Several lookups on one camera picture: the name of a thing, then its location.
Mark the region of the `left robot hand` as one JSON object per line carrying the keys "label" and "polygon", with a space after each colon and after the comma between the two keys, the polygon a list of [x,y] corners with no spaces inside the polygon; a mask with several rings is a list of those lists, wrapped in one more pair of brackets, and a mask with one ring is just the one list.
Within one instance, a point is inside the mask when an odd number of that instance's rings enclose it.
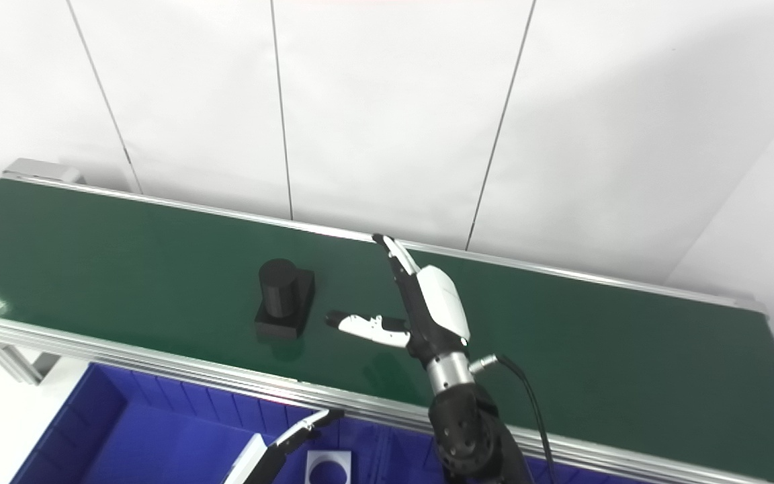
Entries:
{"label": "left robot hand", "polygon": [[289,454],[310,439],[319,430],[341,419],[341,409],[322,409],[293,423],[273,443],[265,444],[260,433],[255,433],[234,460],[224,478],[224,483],[271,483],[282,471]]}

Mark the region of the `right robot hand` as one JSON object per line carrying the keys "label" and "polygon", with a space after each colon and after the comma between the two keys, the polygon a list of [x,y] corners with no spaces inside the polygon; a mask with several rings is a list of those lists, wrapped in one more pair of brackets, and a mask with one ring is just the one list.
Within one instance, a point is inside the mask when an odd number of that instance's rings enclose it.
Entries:
{"label": "right robot hand", "polygon": [[372,239],[387,254],[406,321],[329,311],[325,323],[349,335],[408,350],[425,368],[467,360],[470,328],[454,281],[435,266],[418,266],[405,246],[385,234]]}

